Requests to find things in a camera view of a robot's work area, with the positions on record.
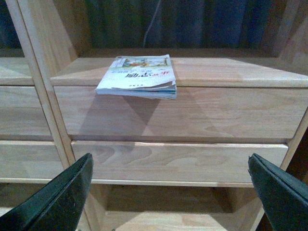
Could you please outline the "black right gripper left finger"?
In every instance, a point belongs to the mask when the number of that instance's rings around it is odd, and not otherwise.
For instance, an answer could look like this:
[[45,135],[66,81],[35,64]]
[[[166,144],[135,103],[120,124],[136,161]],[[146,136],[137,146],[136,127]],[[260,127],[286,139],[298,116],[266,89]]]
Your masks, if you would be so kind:
[[2,231],[74,231],[89,195],[93,158],[83,155],[0,218]]

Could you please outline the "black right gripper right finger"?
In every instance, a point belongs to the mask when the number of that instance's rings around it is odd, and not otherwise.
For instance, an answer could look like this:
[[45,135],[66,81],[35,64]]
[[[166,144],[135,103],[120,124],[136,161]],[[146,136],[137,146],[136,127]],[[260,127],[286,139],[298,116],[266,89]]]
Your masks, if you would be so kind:
[[270,161],[252,154],[249,174],[273,230],[308,229],[308,185]]

